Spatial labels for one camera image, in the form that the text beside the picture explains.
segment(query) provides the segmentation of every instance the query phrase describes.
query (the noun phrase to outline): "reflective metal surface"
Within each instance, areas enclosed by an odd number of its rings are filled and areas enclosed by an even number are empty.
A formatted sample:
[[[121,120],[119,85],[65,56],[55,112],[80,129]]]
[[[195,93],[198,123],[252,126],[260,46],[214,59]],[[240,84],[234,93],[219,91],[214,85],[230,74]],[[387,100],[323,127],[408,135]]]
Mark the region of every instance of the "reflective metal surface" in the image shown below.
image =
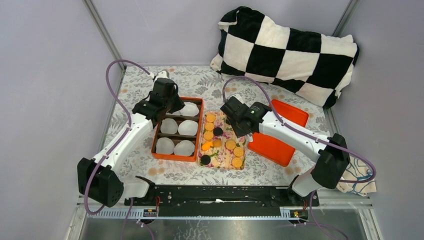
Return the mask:
[[[353,209],[314,210],[320,223],[339,228],[350,240],[366,240],[361,218]],[[123,219],[86,218],[80,240],[118,240]],[[281,220],[155,220],[149,224],[156,240],[327,240],[317,226],[280,227]],[[127,221],[125,240],[150,240],[148,230]]]

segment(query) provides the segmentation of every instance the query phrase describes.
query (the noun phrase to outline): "red tray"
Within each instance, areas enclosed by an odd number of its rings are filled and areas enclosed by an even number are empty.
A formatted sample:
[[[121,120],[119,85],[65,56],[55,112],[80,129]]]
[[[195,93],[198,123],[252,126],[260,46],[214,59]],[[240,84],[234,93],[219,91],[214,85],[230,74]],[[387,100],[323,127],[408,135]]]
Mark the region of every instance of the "red tray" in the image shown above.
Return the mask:
[[[309,117],[307,112],[276,99],[271,102],[278,114],[302,127],[306,126]],[[247,148],[283,167],[289,165],[295,153],[293,147],[262,133],[254,133],[253,142],[249,142]]]

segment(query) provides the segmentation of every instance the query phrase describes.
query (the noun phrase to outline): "black square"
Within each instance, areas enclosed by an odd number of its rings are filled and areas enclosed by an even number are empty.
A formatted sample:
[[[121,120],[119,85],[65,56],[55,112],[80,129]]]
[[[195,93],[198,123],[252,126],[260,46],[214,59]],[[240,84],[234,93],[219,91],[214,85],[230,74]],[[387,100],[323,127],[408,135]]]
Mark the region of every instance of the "black square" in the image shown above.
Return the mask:
[[[245,75],[244,71],[240,71],[238,69],[235,69],[234,67],[227,65],[225,61],[222,61],[221,63],[221,73],[222,74],[228,74],[228,75],[234,75],[234,76],[243,76]]]
[[[321,51],[321,34],[311,31],[299,31],[290,28],[287,50],[319,53]]]
[[[275,78],[286,50],[254,45],[247,62],[246,73]]]
[[[218,54],[221,57],[224,57],[224,49],[225,49],[225,42],[227,40],[227,32],[224,30],[221,30],[221,41],[218,45]]]
[[[285,88],[292,93],[297,93],[301,89],[301,87],[305,84],[305,82],[301,80],[294,80],[294,79],[281,80],[279,78],[275,78],[272,84]]]
[[[321,88],[335,89],[348,72],[352,61],[350,56],[321,53],[315,70],[306,82]]]
[[[250,8],[244,8],[237,13],[237,24],[228,27],[228,33],[255,43],[265,15]]]

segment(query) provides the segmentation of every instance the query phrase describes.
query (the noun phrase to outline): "black and white pillow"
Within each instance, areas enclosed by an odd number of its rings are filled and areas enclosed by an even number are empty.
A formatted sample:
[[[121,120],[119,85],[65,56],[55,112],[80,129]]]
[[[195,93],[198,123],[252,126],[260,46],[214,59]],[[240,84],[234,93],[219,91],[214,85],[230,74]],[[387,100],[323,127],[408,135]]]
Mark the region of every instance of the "black and white pillow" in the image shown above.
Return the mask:
[[[221,74],[271,83],[324,108],[351,81],[359,53],[351,35],[283,27],[243,6],[225,14],[218,26],[221,41],[210,66]]]

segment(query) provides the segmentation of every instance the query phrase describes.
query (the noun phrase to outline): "patterned table surface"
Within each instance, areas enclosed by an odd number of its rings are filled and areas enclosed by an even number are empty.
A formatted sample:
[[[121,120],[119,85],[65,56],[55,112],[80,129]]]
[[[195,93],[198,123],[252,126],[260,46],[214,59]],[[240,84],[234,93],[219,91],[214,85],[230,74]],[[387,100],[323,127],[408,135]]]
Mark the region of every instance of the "patterned table surface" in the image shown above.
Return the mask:
[[[218,111],[223,104],[222,88],[225,81],[222,76],[209,66],[151,66],[147,70],[158,73],[166,69],[179,87],[181,97],[202,98],[204,112]],[[309,114],[306,127],[314,132],[328,135],[329,129],[323,109],[307,100],[277,86],[261,83],[272,99],[300,108]],[[119,99],[128,109],[147,96],[153,87],[153,81],[141,69],[129,66],[126,69]],[[227,95],[240,94],[250,106],[254,102],[268,104],[260,89],[247,80],[233,80],[225,92]],[[126,124],[127,116],[117,105],[112,114],[105,145]],[[253,151],[246,153],[243,170],[226,170],[206,168],[196,162],[181,162],[156,159],[151,154],[152,131],[129,155],[119,173],[122,177],[144,176],[156,184],[178,185],[288,185],[299,173],[304,173],[313,166],[304,154],[294,153],[290,164],[282,167]]]

